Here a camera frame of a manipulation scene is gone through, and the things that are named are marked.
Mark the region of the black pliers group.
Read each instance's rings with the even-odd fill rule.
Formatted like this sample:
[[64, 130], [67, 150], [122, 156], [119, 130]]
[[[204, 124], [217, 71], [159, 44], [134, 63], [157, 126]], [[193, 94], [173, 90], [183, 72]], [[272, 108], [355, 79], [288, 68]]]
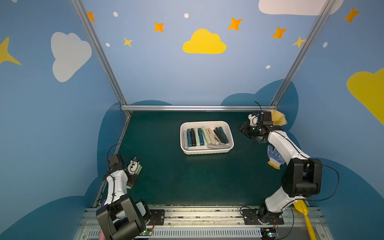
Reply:
[[227, 144], [228, 141], [226, 140], [226, 138], [222, 135], [221, 131], [219, 128], [215, 128], [214, 129], [214, 133], [216, 134], [216, 136], [219, 138], [219, 140], [224, 143], [224, 144]]
[[191, 131], [192, 146], [196, 147], [197, 143], [196, 143], [195, 131], [194, 131], [194, 129], [190, 129], [190, 131]]

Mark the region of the beige pliers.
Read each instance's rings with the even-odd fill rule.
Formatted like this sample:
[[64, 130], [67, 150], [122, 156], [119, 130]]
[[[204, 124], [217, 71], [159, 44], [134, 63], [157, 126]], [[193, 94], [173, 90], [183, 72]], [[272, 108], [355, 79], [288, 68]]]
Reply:
[[216, 144], [217, 144], [217, 141], [216, 141], [216, 139], [215, 139], [215, 136], [214, 136], [214, 133], [213, 133], [212, 129], [207, 128], [206, 131], [207, 131], [207, 133], [208, 133], [208, 135], [209, 135], [209, 138], [210, 138], [210, 140], [211, 140], [211, 144], [212, 144], [212, 145], [216, 145]]

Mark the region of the white plastic storage box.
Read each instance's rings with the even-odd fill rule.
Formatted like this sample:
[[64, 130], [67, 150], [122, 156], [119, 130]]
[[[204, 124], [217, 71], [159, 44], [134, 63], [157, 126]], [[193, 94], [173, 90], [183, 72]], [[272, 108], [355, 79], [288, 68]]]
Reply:
[[[207, 142], [204, 138], [204, 142], [205, 142], [204, 146], [199, 146], [199, 147], [197, 147], [197, 146], [193, 147], [192, 146], [192, 147], [188, 147], [188, 149], [185, 150], [184, 146], [183, 146], [183, 131], [187, 131], [187, 129], [194, 129], [194, 128], [198, 129], [201, 127], [205, 127], [206, 129], [210, 128], [210, 129], [212, 129], [213, 133], [214, 133], [215, 128], [222, 127], [228, 140], [229, 140], [229, 143], [227, 145], [230, 146], [230, 148], [229, 149], [215, 149], [215, 150], [208, 149], [207, 148]], [[180, 127], [180, 147], [186, 155], [228, 153], [234, 147], [234, 145], [235, 144], [234, 144], [232, 132], [231, 132], [230, 126], [227, 122], [224, 122], [224, 121], [186, 122], [186, 123], [183, 123]]]

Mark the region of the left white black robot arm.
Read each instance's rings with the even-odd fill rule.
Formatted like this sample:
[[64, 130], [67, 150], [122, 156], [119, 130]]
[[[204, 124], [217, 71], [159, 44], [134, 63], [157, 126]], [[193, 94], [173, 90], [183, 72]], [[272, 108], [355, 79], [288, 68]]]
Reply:
[[135, 202], [128, 194], [128, 183], [133, 175], [122, 156], [113, 155], [107, 161], [108, 194], [96, 217], [106, 240], [133, 240], [147, 230], [150, 210], [145, 202]]

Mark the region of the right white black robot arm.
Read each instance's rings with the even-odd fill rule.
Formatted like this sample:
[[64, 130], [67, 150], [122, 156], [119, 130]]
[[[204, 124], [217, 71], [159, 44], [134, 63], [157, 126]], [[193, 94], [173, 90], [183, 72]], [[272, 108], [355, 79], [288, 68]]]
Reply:
[[257, 212], [258, 221], [267, 225], [293, 203], [320, 193], [323, 165], [300, 150], [284, 129], [274, 124], [270, 111], [251, 113], [248, 118], [238, 131], [250, 139], [267, 141], [287, 164], [281, 187], [260, 204]]

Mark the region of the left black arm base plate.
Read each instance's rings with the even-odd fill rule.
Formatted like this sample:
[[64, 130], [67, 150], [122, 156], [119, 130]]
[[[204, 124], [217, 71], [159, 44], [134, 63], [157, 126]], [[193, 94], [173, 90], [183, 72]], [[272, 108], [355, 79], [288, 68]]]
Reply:
[[165, 221], [165, 210], [164, 209], [151, 209], [150, 218], [147, 222], [147, 226], [163, 226]]

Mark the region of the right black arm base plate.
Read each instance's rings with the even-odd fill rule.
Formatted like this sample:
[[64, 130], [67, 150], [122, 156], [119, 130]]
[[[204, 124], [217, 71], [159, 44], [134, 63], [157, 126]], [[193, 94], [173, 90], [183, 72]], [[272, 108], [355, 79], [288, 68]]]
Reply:
[[256, 209], [241, 209], [240, 214], [245, 225], [283, 225], [285, 223], [282, 213], [259, 214]]

